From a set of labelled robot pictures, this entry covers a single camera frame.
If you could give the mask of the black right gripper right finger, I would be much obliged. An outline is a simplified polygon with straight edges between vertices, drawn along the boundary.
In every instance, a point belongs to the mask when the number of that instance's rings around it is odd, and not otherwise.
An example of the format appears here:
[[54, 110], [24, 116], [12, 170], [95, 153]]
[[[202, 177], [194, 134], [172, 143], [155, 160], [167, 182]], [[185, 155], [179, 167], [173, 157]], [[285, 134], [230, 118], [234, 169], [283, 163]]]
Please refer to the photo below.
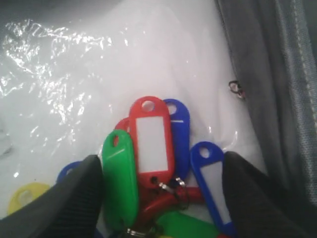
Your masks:
[[315, 238], [317, 208], [236, 152], [224, 154], [222, 188], [240, 238]]

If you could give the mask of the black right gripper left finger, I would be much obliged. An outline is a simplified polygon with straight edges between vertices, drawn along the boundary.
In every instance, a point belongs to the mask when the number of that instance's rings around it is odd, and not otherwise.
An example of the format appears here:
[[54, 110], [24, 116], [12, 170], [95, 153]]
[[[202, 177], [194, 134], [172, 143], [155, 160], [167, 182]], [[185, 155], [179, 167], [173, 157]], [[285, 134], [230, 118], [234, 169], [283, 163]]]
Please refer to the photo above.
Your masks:
[[102, 206], [103, 172], [87, 156], [47, 192], [0, 221], [2, 238], [93, 238]]

